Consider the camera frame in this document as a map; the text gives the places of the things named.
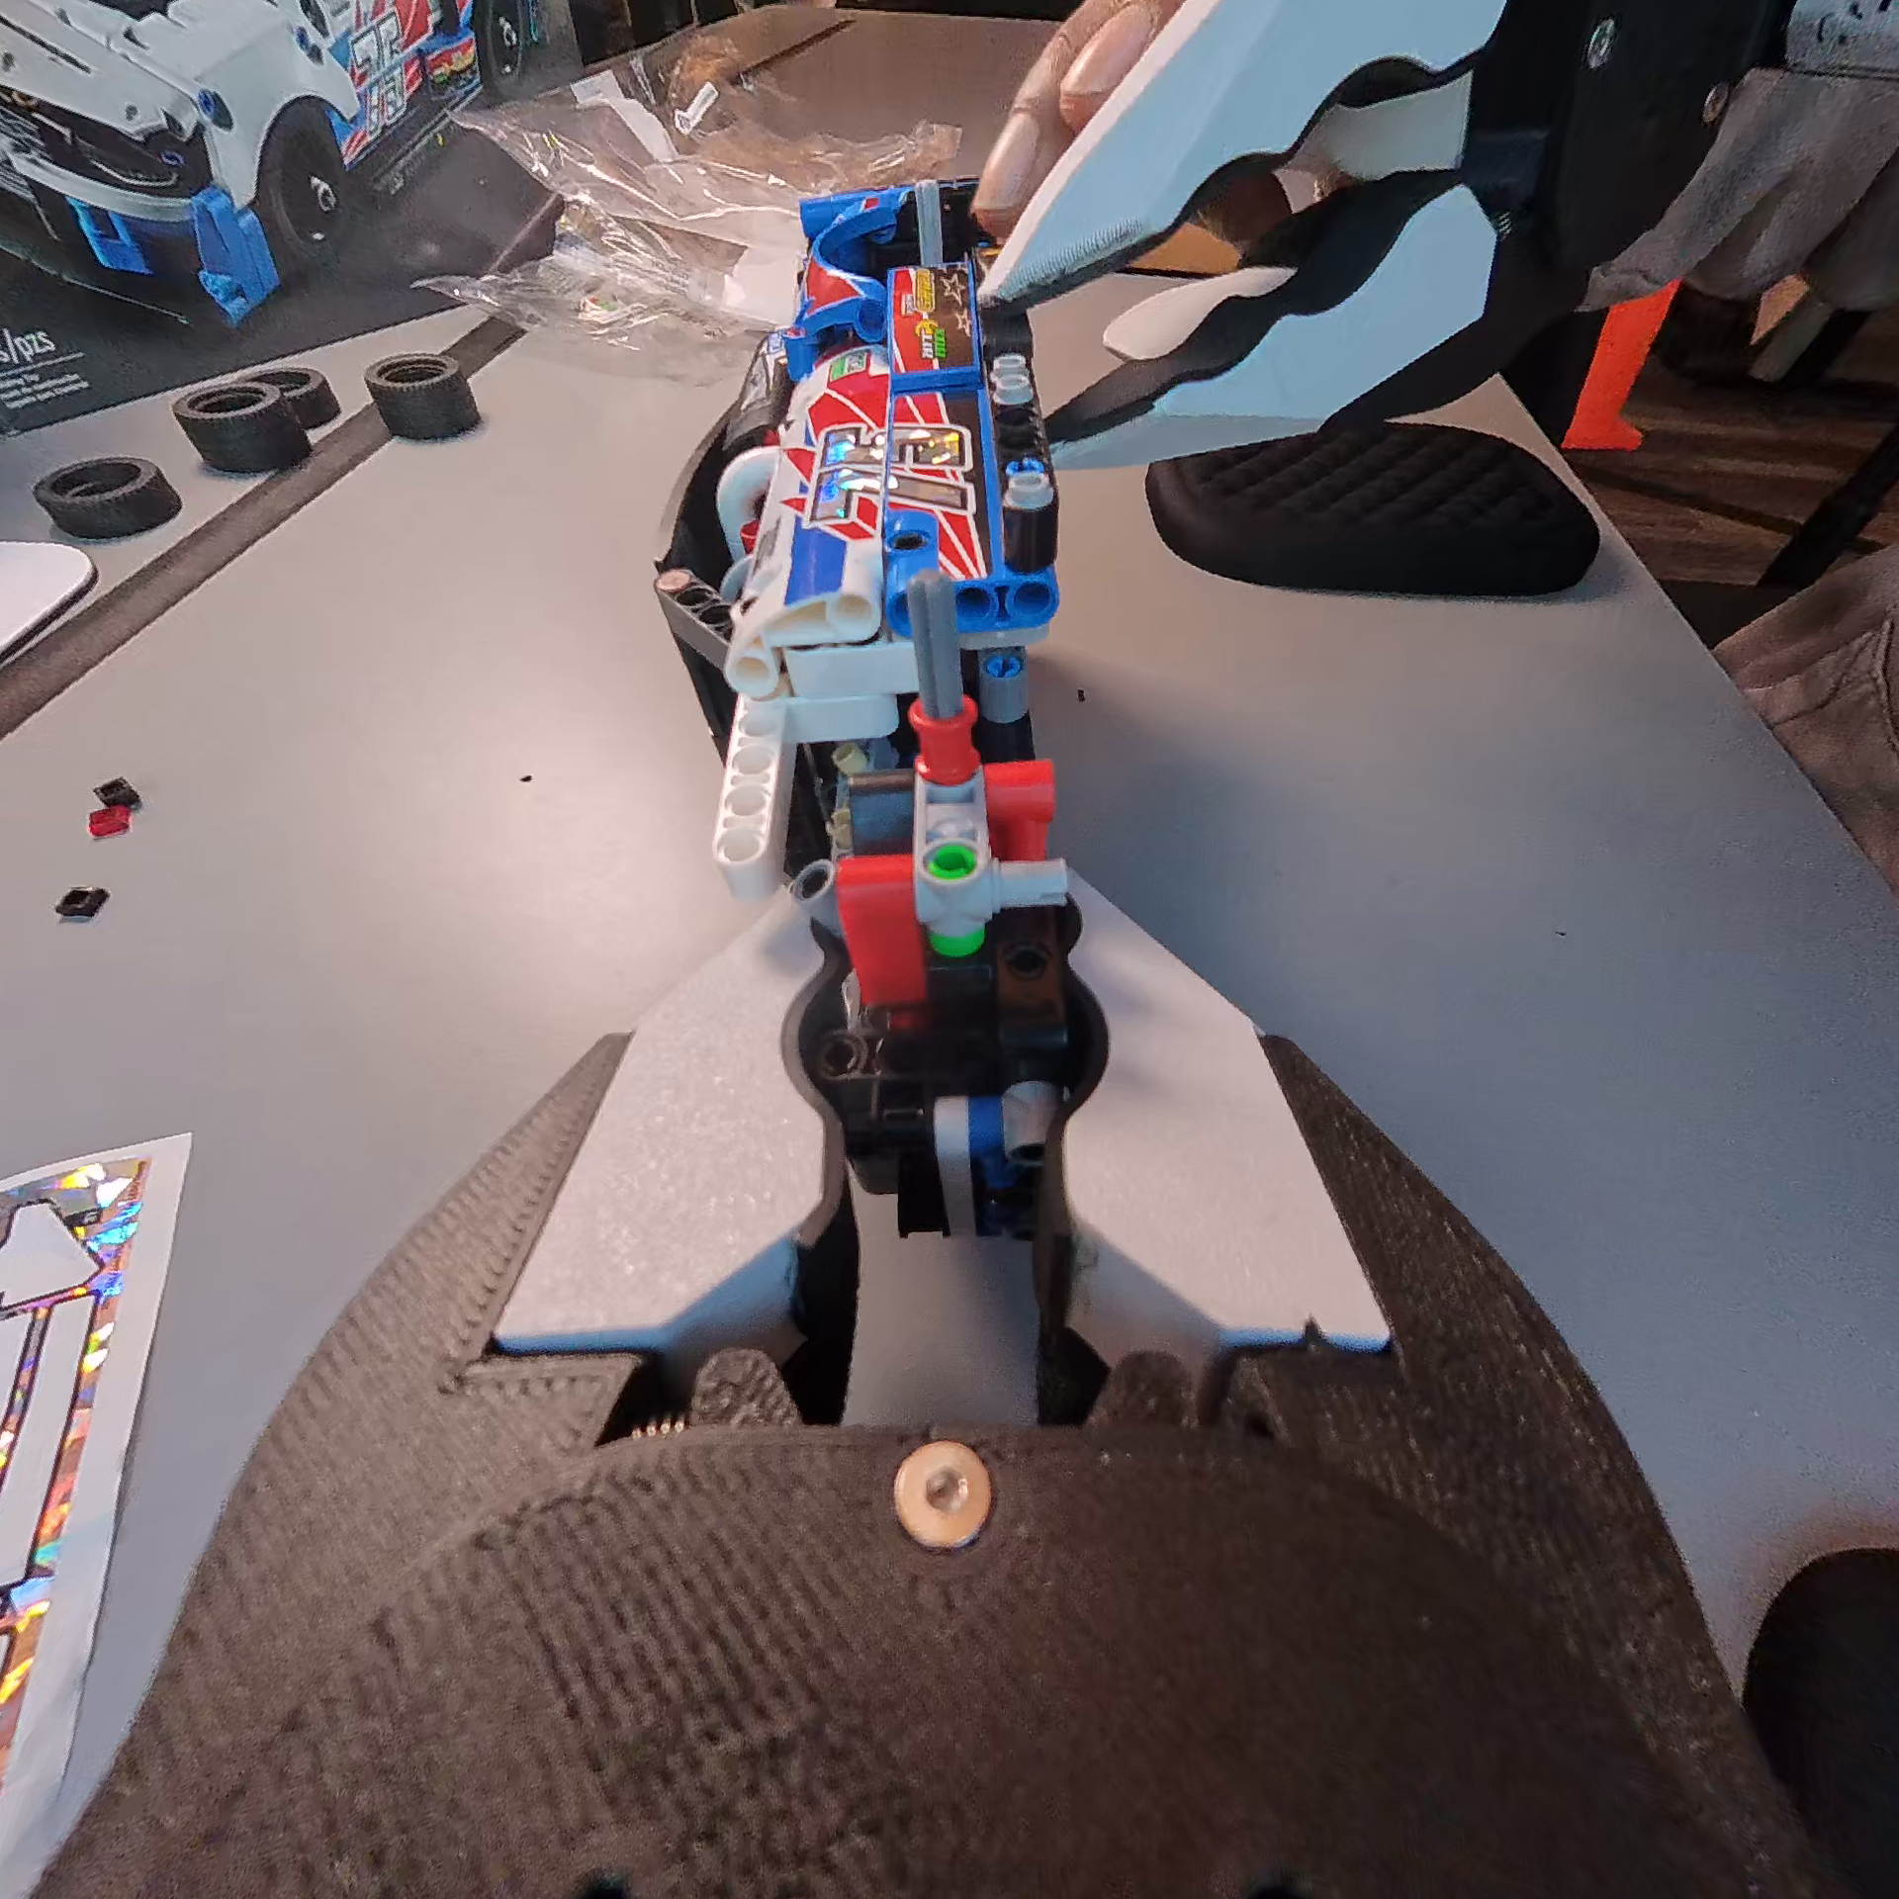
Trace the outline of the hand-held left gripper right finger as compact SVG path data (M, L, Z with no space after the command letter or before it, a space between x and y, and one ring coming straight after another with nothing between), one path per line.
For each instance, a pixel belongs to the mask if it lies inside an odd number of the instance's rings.
M1243 1352L1392 1341L1262 1030L1101 890L1071 883L1082 1055L1036 1202L1036 1417L1081 1422L1161 1354L1201 1396Z

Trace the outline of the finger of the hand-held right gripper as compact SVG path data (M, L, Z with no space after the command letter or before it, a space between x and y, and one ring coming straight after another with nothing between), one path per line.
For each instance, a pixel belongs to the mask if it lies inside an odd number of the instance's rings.
M1361 181L1272 236L1288 262L1188 278L1108 326L1119 364L1058 409L1058 469L1316 431L1472 326L1498 249L1453 171Z
M1496 31L1503 5L1180 5L1084 126L1058 146L986 278L1014 312L1098 278L1180 225L1243 158L1281 158L1377 68L1435 84Z

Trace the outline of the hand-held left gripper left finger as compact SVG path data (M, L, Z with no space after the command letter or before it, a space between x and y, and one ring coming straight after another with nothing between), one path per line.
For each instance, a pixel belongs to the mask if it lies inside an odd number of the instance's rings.
M837 1119L796 1027L837 944L794 907L654 1004L560 1179L490 1341L632 1352L689 1391L725 1346L848 1376L851 1212Z

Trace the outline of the blue white lego race car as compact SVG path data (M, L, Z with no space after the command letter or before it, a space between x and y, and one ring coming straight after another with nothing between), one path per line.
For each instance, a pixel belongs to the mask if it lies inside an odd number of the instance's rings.
M794 890L840 953L798 1058L855 1179L902 1231L1028 1241L1075 1075L1028 681L1061 498L972 195L798 205L792 316L686 469L654 590L724 752L724 883Z

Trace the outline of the person's right forearm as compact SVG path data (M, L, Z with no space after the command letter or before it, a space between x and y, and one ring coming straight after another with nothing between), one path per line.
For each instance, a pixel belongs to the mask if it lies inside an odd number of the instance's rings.
M1607 310L1671 282L1721 301L1758 299L1803 270L1894 148L1894 84L1749 71L1691 183L1588 276L1579 308Z

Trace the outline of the lego set cardboard box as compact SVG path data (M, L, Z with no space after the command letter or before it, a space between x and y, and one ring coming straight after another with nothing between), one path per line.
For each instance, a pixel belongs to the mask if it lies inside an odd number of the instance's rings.
M4 2L4 433L446 310L554 235L472 112L565 2Z

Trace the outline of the person's right hand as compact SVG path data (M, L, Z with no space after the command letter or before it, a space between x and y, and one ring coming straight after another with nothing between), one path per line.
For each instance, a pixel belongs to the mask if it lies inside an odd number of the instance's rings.
M1182 2L1081 2L1024 75L981 165L972 209L1000 247L1056 161L1128 79Z

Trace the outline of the orange traffic cone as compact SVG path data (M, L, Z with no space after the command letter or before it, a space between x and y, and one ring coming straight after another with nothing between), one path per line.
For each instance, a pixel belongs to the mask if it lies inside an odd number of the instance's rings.
M1631 451L1644 446L1644 431L1626 420L1623 409L1678 292L1680 278L1603 312L1596 350L1561 431L1561 449Z

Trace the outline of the crumpled clear plastic bags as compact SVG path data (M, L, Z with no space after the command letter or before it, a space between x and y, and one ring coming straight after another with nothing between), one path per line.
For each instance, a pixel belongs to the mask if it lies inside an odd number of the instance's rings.
M697 380L792 319L805 199L946 177L963 139L937 105L872 128L837 82L805 102L767 69L658 49L458 126L538 199L508 236L432 258L411 285Z

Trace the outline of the person's beige sweatshirt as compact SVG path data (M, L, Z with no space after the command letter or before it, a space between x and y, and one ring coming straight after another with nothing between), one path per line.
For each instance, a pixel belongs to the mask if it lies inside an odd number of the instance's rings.
M1897 886L1894 582L1836 576L1733 631L1716 661Z

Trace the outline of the holographic sticker sheet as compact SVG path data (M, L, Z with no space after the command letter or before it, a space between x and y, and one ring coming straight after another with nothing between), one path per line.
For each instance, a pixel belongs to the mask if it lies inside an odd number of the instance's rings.
M103 1608L191 1137L4 1179L4 1820L53 1795Z

